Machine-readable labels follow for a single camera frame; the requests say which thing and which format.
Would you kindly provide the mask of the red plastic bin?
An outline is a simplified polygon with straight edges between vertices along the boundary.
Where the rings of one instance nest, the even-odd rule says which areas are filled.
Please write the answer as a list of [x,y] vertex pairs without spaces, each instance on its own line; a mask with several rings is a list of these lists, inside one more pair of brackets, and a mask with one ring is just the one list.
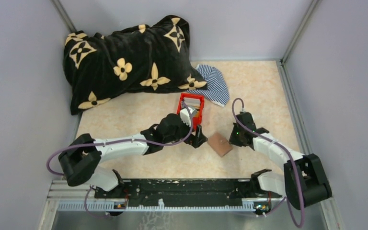
[[205,98],[200,94],[191,94],[182,92],[180,95],[177,114],[180,115],[181,110],[185,109],[182,103],[185,103],[188,107],[191,107],[196,110],[196,113],[193,114],[193,130],[197,130],[197,126],[201,125],[203,119],[203,109],[205,104]]

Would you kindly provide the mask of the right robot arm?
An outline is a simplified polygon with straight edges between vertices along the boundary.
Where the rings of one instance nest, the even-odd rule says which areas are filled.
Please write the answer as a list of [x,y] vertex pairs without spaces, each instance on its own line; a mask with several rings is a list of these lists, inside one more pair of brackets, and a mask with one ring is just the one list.
[[230,144],[249,147],[267,156],[282,173],[263,169],[251,175],[259,194],[273,192],[287,198],[297,210],[317,204],[333,195],[322,162],[316,154],[303,154],[275,139],[270,132],[257,128],[249,112],[235,115]]

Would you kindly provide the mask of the pink leather card holder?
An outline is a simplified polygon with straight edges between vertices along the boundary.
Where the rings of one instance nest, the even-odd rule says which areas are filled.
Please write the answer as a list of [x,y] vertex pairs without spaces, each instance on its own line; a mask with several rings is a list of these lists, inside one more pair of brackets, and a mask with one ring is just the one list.
[[221,158],[223,158],[233,149],[229,141],[219,132],[216,132],[210,136],[207,143]]

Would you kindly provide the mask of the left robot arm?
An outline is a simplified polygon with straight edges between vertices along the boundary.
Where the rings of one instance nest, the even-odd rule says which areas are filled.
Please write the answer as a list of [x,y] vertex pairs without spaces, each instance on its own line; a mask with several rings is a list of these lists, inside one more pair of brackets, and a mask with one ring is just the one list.
[[70,187],[90,184],[109,192],[123,185],[116,170],[102,168],[101,163],[127,156],[153,154],[167,146],[184,142],[198,148],[207,137],[196,125],[192,108],[170,113],[158,124],[124,138],[94,139],[89,133],[79,136],[58,156],[64,177]]

